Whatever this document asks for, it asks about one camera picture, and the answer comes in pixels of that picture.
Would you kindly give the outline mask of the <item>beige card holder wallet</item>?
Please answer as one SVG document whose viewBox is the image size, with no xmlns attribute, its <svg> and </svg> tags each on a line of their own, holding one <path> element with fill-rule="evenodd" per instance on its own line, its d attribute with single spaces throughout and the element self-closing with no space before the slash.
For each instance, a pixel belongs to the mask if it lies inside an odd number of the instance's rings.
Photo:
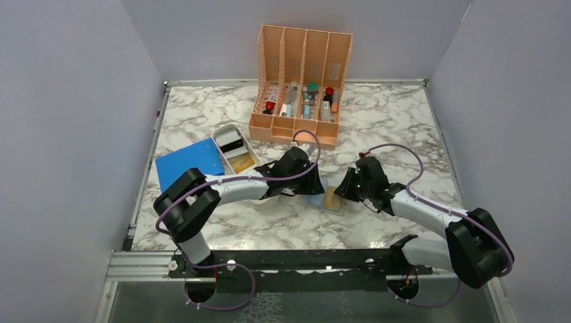
<svg viewBox="0 0 571 323">
<path fill-rule="evenodd" d="M 301 195 L 299 196 L 298 204 L 324 213 L 343 216 L 345 201 L 340 196 L 334 194 L 335 187 L 330 186 L 327 179 L 321 178 L 321 184 L 325 190 L 323 194 Z"/>
</svg>

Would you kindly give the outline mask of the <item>gold credit card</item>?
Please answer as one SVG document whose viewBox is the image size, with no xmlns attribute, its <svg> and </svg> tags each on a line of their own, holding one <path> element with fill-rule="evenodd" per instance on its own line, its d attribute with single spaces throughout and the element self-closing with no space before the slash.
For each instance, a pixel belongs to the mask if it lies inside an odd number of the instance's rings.
<svg viewBox="0 0 571 323">
<path fill-rule="evenodd" d="M 334 187 L 329 186 L 325 191 L 323 208 L 327 211 L 340 213 L 343 210 L 343 199 L 333 194 Z"/>
</svg>

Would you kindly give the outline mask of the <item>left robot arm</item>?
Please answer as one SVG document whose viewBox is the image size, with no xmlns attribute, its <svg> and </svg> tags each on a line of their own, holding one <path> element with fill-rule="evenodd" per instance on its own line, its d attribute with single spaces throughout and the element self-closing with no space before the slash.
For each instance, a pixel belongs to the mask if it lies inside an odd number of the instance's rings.
<svg viewBox="0 0 571 323">
<path fill-rule="evenodd" d="M 214 210 L 238 201 L 263 201 L 289 190 L 294 195 L 319 195 L 324 188 L 316 161 L 310 160 L 313 145 L 293 145 L 277 161 L 249 172 L 212 176 L 190 168 L 155 201 L 159 225 L 186 254 L 186 267 L 195 276 L 211 270 L 211 249 L 201 230 Z"/>
</svg>

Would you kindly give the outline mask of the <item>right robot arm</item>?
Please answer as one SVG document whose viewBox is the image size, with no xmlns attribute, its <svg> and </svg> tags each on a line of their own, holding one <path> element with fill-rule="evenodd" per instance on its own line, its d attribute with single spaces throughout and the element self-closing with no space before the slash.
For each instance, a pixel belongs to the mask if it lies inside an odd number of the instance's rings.
<svg viewBox="0 0 571 323">
<path fill-rule="evenodd" d="M 376 212 L 410 220 L 441 237 L 411 238 L 391 252 L 389 266 L 396 273 L 404 274 L 415 265 L 430 266 L 453 272 L 478 289 L 513 265 L 514 254 L 488 211 L 456 209 L 425 199 L 402 183 L 390 182 L 375 157 L 360 158 L 334 193 L 348 201 L 370 201 Z"/>
</svg>

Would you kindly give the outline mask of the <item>gold card in tray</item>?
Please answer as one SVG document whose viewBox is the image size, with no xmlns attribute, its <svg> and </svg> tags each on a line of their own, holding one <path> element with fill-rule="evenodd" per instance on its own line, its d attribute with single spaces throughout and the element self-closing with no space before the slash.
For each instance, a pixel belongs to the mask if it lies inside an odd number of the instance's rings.
<svg viewBox="0 0 571 323">
<path fill-rule="evenodd" d="M 230 167 L 235 174 L 239 174 L 256 165 L 255 160 L 248 153 L 237 155 L 228 159 Z"/>
</svg>

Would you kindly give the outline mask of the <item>black card in tray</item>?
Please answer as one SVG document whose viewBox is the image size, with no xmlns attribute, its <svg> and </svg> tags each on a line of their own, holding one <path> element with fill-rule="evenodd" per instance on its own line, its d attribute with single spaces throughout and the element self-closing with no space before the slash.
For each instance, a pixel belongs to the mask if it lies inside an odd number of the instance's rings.
<svg viewBox="0 0 571 323">
<path fill-rule="evenodd" d="M 222 151 L 222 153 L 227 153 L 230 151 L 233 151 L 235 149 L 240 149 L 241 147 L 243 147 L 244 143 L 242 139 L 237 139 L 235 141 L 232 141 L 230 143 L 226 143 L 225 145 L 221 145 L 220 149 Z"/>
</svg>

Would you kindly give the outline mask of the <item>white card in tray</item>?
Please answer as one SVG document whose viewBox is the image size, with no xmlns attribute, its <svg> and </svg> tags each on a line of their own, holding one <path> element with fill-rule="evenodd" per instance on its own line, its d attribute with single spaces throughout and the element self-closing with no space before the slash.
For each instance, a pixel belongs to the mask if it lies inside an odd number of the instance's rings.
<svg viewBox="0 0 571 323">
<path fill-rule="evenodd" d="M 241 136 L 236 129 L 227 129 L 223 133 L 218 133 L 214 137 L 214 140 L 219 147 L 222 147 L 224 145 L 228 145 L 235 141 L 241 140 Z"/>
</svg>

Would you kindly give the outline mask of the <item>white oblong tray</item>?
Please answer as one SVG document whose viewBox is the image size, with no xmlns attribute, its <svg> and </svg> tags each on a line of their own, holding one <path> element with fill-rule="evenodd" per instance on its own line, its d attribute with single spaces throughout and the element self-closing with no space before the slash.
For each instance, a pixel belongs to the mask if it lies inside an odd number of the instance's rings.
<svg viewBox="0 0 571 323">
<path fill-rule="evenodd" d="M 218 133 L 223 133 L 227 129 L 236 129 L 243 140 L 243 147 L 240 149 L 235 149 L 233 151 L 222 153 L 220 147 L 214 140 L 214 137 Z M 253 209 L 256 211 L 262 211 L 268 209 L 269 207 L 273 206 L 277 201 L 278 197 L 269 197 L 263 198 L 262 189 L 266 188 L 266 185 L 262 181 L 254 181 L 254 177 L 261 177 L 262 175 L 257 171 L 259 166 L 263 165 L 263 162 L 259 159 L 258 155 L 255 153 L 254 149 L 246 139 L 246 136 L 242 133 L 239 127 L 234 123 L 225 124 L 216 130 L 214 130 L 211 134 L 211 138 L 214 140 L 217 150 L 219 152 L 219 156 L 221 160 L 226 163 L 228 166 L 228 171 L 225 172 L 224 178 L 235 178 L 235 177 L 244 177 L 244 180 L 235 180 L 231 182 L 223 183 L 223 188 L 221 190 L 222 199 L 220 201 L 220 205 L 226 205 L 234 202 L 246 201 L 250 200 L 253 204 Z M 235 157 L 237 155 L 241 155 L 244 153 L 248 153 L 251 157 L 255 160 L 256 165 L 250 167 L 249 169 L 235 174 L 231 167 L 228 159 Z"/>
</svg>

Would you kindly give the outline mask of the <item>red capped item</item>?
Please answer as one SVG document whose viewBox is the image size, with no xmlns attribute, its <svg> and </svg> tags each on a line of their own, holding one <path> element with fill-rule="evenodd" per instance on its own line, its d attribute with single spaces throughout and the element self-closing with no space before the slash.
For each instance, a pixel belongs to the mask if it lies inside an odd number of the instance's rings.
<svg viewBox="0 0 571 323">
<path fill-rule="evenodd" d="M 275 105 L 276 105 L 276 103 L 274 101 L 267 101 L 266 105 L 265 105 L 265 109 L 263 111 L 263 114 L 272 115 L 274 113 L 274 110 L 275 110 Z"/>
</svg>

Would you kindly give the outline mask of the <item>blue notebook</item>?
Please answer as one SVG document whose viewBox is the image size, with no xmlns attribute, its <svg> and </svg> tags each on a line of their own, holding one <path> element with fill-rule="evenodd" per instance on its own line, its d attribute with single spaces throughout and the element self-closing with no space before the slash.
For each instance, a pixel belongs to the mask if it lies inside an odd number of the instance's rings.
<svg viewBox="0 0 571 323">
<path fill-rule="evenodd" d="M 190 168 L 202 174 L 224 175 L 224 168 L 213 139 L 204 139 L 155 160 L 161 192 Z"/>
</svg>

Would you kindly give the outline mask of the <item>green capped bottle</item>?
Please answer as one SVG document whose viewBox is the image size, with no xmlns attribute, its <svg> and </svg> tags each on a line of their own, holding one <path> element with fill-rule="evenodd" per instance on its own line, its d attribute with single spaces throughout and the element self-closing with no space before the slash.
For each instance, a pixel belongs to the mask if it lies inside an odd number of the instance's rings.
<svg viewBox="0 0 571 323">
<path fill-rule="evenodd" d="M 306 91 L 308 92 L 309 95 L 318 94 L 319 92 L 318 84 L 315 82 L 308 83 L 306 86 Z"/>
</svg>

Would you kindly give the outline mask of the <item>orange marker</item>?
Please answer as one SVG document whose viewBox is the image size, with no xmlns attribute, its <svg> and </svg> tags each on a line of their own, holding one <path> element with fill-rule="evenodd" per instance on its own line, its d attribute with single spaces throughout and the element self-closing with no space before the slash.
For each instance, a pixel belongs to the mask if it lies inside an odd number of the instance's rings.
<svg viewBox="0 0 571 323">
<path fill-rule="evenodd" d="M 333 92 L 333 100 L 331 104 L 331 112 L 337 114 L 339 111 L 339 91 L 335 90 Z"/>
</svg>

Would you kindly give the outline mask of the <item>red black bottle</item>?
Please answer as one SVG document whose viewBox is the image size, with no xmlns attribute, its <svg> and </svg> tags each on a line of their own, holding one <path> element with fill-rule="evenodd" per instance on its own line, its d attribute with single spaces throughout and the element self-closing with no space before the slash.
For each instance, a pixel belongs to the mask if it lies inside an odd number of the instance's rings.
<svg viewBox="0 0 571 323">
<path fill-rule="evenodd" d="M 323 97 L 323 100 L 325 102 L 328 102 L 330 106 L 333 104 L 334 94 L 335 94 L 335 89 L 333 87 L 327 87 L 325 89 L 325 95 Z"/>
</svg>

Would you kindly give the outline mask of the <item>peach desk organizer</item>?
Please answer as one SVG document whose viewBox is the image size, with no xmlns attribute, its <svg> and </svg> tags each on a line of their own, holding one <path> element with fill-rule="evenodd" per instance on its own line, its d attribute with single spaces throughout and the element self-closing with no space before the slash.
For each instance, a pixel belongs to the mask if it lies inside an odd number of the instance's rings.
<svg viewBox="0 0 571 323">
<path fill-rule="evenodd" d="M 340 131 L 342 96 L 353 36 L 347 33 L 264 25 L 258 38 L 259 88 L 248 123 L 257 141 L 311 142 L 334 150 Z M 306 86 L 318 84 L 318 94 Z M 323 100 L 325 89 L 339 91 L 339 111 Z M 272 115 L 263 114 L 267 101 L 276 103 Z"/>
</svg>

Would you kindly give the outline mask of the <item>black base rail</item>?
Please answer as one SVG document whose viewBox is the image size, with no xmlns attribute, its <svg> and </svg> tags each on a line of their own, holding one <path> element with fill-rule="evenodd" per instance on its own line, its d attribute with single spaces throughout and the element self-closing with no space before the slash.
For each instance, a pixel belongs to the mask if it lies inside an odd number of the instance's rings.
<svg viewBox="0 0 571 323">
<path fill-rule="evenodd" d="M 180 254 L 168 265 L 168 277 L 187 287 L 220 293 L 251 291 L 381 291 L 389 280 L 430 275 L 426 266 L 410 265 L 391 249 L 352 250 L 214 250 L 192 267 Z"/>
</svg>

